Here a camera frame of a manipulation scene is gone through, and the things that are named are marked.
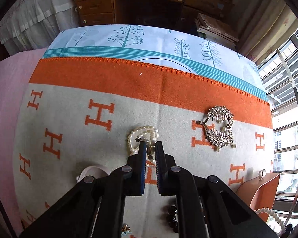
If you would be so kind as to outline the stack of books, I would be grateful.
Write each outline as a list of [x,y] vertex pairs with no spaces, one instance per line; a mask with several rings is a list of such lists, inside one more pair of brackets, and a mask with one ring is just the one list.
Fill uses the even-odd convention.
[[239,38],[228,24],[201,13],[198,13],[195,24],[200,37],[236,49]]

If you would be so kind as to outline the white lace covered furniture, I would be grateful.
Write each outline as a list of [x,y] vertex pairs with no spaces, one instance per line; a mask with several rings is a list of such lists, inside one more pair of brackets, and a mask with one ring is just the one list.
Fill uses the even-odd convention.
[[64,30],[78,27],[74,0],[17,0],[0,21],[9,55],[48,47]]

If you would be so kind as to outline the metal window grille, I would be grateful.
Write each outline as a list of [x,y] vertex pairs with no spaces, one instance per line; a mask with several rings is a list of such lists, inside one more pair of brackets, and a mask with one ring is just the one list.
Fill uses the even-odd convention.
[[273,203],[279,218],[267,224],[280,234],[282,224],[298,224],[298,29],[258,69],[271,106],[273,171],[280,177]]

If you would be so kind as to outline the orange H pattern blanket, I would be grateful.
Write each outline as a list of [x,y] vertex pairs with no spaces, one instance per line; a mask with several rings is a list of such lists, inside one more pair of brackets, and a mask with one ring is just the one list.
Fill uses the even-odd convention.
[[[234,115],[236,148],[206,140],[210,108]],[[146,146],[145,189],[125,198],[123,224],[132,237],[179,237],[175,196],[158,191],[156,143],[194,176],[217,176],[234,193],[268,169],[269,103],[207,77],[114,58],[43,58],[26,89],[14,143],[14,180],[26,229],[76,184],[84,168],[111,172]]]

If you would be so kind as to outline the pink bedsheet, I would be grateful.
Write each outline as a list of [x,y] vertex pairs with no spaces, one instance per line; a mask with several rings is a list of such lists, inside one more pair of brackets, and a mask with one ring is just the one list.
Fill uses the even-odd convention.
[[0,200],[16,232],[22,232],[13,178],[17,117],[29,80],[45,49],[17,53],[0,62]]

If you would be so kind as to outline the pink storage tray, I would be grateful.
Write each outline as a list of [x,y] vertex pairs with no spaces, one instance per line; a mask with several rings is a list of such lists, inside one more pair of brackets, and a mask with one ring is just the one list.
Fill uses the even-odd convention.
[[279,179],[279,173],[266,173],[263,169],[258,172],[258,177],[244,182],[236,193],[254,211],[270,210],[275,202]]

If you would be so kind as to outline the blue patterned bedsheet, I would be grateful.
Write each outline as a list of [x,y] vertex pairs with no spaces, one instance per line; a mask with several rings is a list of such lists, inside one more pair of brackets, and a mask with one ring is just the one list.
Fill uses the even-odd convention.
[[101,57],[166,66],[220,81],[264,101],[257,66],[213,41],[159,27],[113,24],[62,31],[43,58]]

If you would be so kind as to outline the pink smart watch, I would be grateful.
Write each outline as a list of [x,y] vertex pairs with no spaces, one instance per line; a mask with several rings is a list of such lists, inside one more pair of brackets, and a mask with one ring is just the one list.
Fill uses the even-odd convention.
[[110,172],[108,168],[100,164],[88,166],[76,177],[76,182],[79,183],[86,176],[93,176],[96,179],[106,177],[109,176]]

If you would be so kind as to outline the wooden desk with drawers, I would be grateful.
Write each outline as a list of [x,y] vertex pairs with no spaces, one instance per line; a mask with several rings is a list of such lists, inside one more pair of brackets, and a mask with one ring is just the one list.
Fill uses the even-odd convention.
[[175,26],[199,12],[223,17],[229,0],[73,0],[81,26],[140,24]]

